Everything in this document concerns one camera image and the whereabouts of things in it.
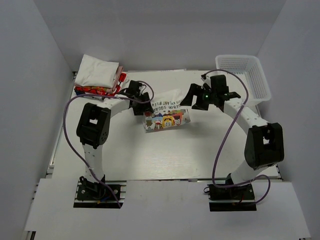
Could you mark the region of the white t shirt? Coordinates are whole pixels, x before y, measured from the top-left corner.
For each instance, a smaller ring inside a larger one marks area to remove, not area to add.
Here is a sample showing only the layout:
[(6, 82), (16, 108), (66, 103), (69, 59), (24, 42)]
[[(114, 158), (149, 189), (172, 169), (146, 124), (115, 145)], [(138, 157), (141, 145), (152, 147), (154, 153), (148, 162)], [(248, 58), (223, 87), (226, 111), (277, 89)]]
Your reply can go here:
[(180, 89), (157, 93), (151, 101), (153, 113), (145, 112), (143, 115), (145, 131), (147, 133), (162, 131), (189, 123), (191, 121), (189, 112), (181, 106), (183, 98)]
[(118, 67), (118, 62), (104, 61), (84, 54), (75, 84), (80, 87), (112, 88)]

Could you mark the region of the red printed t shirt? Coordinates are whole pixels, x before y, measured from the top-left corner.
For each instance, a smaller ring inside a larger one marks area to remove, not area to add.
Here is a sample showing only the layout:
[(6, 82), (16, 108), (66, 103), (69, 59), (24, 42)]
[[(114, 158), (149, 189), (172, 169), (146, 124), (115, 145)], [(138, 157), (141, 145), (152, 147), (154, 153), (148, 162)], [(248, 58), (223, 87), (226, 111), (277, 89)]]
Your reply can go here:
[(118, 92), (120, 92), (127, 81), (128, 74), (126, 72), (122, 72), (118, 78), (118, 80), (115, 81), (115, 87), (114, 88), (106, 88), (106, 87), (100, 87), (100, 86), (75, 86), (74, 92), (76, 95), (82, 95), (82, 94), (93, 94), (98, 95), (98, 99), (104, 98), (107, 96), (115, 96)]

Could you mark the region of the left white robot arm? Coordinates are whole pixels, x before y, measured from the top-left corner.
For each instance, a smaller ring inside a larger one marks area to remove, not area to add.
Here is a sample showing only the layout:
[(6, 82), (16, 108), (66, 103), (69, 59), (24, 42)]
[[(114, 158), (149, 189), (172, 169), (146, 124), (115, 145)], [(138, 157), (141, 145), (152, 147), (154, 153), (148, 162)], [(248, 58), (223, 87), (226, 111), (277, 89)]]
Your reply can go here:
[(105, 182), (102, 165), (102, 145), (107, 141), (111, 118), (133, 109), (135, 116), (153, 112), (152, 96), (143, 91), (143, 81), (129, 82), (128, 87), (115, 96), (107, 97), (102, 103), (84, 105), (76, 129), (76, 135), (82, 144), (85, 160), (85, 179), (92, 183)]

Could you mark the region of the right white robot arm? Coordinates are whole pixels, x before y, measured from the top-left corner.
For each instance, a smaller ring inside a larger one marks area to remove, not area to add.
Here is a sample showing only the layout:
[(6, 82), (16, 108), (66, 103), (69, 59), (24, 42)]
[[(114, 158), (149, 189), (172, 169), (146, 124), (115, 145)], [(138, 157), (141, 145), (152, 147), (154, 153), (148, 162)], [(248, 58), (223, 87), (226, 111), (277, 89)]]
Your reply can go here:
[(202, 111), (214, 105), (232, 118), (216, 154), (214, 169), (233, 126), (238, 124), (241, 127), (246, 134), (244, 161), (226, 177), (225, 184), (228, 188), (248, 185), (262, 177), (264, 170), (284, 160), (283, 128), (279, 123), (270, 123), (252, 111), (247, 106), (248, 97), (242, 98), (237, 92), (230, 91), (225, 75), (207, 78), (203, 74), (202, 78), (203, 85), (192, 83), (180, 104)]

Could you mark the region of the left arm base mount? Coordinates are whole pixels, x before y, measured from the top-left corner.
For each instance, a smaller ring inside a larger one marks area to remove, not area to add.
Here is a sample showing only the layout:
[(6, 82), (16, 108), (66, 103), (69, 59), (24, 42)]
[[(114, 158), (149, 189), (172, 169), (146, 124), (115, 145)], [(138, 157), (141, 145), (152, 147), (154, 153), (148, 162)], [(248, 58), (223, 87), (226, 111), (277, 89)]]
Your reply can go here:
[(83, 209), (120, 209), (124, 204), (127, 182), (107, 181), (107, 188), (97, 182), (90, 182), (83, 176), (78, 180), (74, 208)]

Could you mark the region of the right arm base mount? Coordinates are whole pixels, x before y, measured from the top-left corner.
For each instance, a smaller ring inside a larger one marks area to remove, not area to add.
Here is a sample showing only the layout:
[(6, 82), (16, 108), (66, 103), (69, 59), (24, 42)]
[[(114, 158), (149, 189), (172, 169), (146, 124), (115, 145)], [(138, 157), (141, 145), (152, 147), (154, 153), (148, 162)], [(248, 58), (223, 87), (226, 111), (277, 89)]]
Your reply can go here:
[(208, 195), (211, 212), (252, 212), (256, 211), (256, 199), (251, 184), (226, 188), (208, 184), (203, 192)]

